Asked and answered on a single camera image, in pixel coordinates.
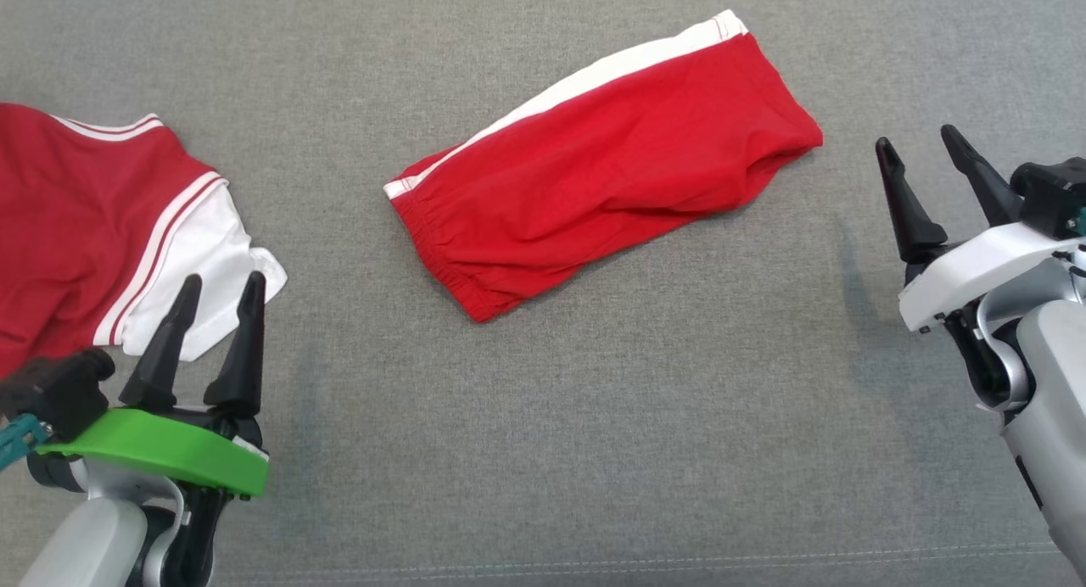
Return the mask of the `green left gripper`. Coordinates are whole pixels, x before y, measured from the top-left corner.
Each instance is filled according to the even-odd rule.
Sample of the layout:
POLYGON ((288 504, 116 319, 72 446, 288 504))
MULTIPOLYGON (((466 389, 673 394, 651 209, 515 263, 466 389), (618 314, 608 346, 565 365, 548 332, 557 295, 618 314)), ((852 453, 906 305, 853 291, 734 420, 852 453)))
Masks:
MULTIPOLYGON (((40 455, 78 456, 164 478, 260 497, 269 478, 269 455, 239 436, 232 438, 136 408, 174 408, 174 382, 186 333, 193 326, 202 279, 185 278, 171 309, 155 329, 119 392, 119 403, 70 443, 39 445, 40 455)), ((220 374, 203 401, 225 416, 253 418, 261 409, 265 344, 266 277, 252 271, 237 305, 239 324, 220 374)))

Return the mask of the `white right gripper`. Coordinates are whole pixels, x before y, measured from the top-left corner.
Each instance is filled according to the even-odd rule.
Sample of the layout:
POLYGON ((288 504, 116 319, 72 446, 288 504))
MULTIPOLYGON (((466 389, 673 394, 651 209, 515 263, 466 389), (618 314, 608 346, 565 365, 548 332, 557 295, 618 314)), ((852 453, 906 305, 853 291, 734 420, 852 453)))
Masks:
MULTIPOLYGON (((1022 197, 955 126, 942 126, 940 138, 954 168, 972 188, 989 230, 967 240, 915 275, 899 293, 899 312, 911 332, 935 323, 995 288, 1027 273, 1056 251, 1077 248, 1083 237, 1053 239, 1020 220, 1022 197)), ((891 140, 876 140, 876 158, 901 261, 931 261, 948 237, 915 197, 906 165, 891 140)))

